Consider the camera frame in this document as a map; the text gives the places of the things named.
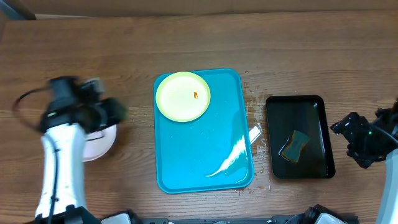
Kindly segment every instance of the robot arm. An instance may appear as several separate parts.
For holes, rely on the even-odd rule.
[[[83,170],[85,135],[83,128],[75,123],[50,128],[42,136],[45,154],[44,179],[35,217],[41,214],[42,218],[47,218],[51,213],[54,215],[63,213],[69,205],[86,208]],[[54,154],[54,145],[58,150],[57,156]],[[58,160],[57,170],[55,170],[55,160]],[[53,211],[50,212],[54,186],[56,186],[56,199]]]
[[[398,149],[386,159],[386,185],[376,224],[393,224],[398,220]]]
[[[84,194],[83,149],[86,134],[104,130],[126,119],[127,110],[114,98],[100,100],[103,88],[99,80],[78,84],[76,77],[59,77],[49,81],[53,101],[41,117],[38,127],[24,124],[43,134],[45,164],[42,195],[35,213],[37,223],[97,223],[87,212]]]

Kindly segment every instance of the cable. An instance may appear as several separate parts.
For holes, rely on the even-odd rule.
[[[347,152],[347,156],[350,156],[354,159],[361,159],[361,160],[365,160],[365,161],[373,161],[373,162],[381,162],[381,161],[385,161],[386,157],[385,156],[367,156],[367,155],[362,155],[362,154],[358,154],[355,155],[353,153],[349,153],[349,151]]]
[[[101,138],[105,138],[105,132],[104,132],[104,130],[101,130],[101,137],[92,138],[92,139],[87,139],[86,141],[94,141],[94,140],[98,140],[98,139],[101,139]]]
[[[49,135],[49,134],[44,134],[44,136],[49,140],[51,147],[53,148],[53,153],[54,153],[54,159],[55,159],[55,170],[54,170],[54,185],[52,188],[52,196],[51,196],[51,206],[50,206],[50,213],[49,217],[47,218],[47,224],[51,223],[52,216],[54,214],[54,208],[55,208],[55,202],[58,200],[57,199],[57,184],[58,184],[58,168],[59,168],[59,163],[58,163],[58,151],[57,145],[55,144],[54,139]]]
[[[387,135],[391,140],[393,140],[396,144],[398,144],[398,140],[396,140],[392,135],[390,135],[387,131],[377,127],[374,124],[370,124],[373,128],[376,128],[378,131],[381,131],[383,134]]]
[[[15,116],[23,125],[27,126],[28,128],[30,128],[30,129],[32,129],[32,130],[34,130],[34,131],[37,131],[37,132],[40,132],[39,127],[33,125],[32,123],[30,123],[30,122],[28,122],[28,121],[26,121],[26,120],[23,119],[23,118],[21,117],[21,115],[19,114],[19,102],[21,102],[21,100],[22,100],[23,98],[25,98],[26,96],[28,96],[28,95],[30,95],[30,94],[32,94],[32,93],[38,93],[38,92],[40,92],[40,91],[45,91],[45,90],[48,90],[48,89],[49,89],[49,87],[44,87],[44,88],[38,88],[38,89],[35,89],[35,90],[28,91],[28,92],[24,93],[22,96],[20,96],[20,97],[12,104],[12,113],[14,114],[14,116]]]

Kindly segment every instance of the blue tray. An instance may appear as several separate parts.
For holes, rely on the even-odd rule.
[[[194,121],[171,121],[156,105],[156,90],[171,73],[154,83],[157,183],[169,194],[245,187],[254,168],[240,76],[230,68],[193,73],[211,92],[208,109]]]

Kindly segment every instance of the black tray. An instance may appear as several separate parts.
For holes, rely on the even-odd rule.
[[[320,96],[271,96],[266,100],[266,111],[272,172],[277,178],[319,179],[335,175],[325,104]],[[295,130],[310,137],[297,164],[279,154]]]

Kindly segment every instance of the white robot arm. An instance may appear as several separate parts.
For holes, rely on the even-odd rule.
[[[381,200],[376,224],[398,222],[398,149],[390,152],[386,159],[386,185]]]
[[[83,167],[85,136],[86,133],[78,123],[58,125],[48,129],[42,136],[44,179],[35,217],[42,214],[42,218],[47,218],[50,214],[63,213],[69,205],[86,208]],[[51,209],[54,186],[56,199],[54,208]]]

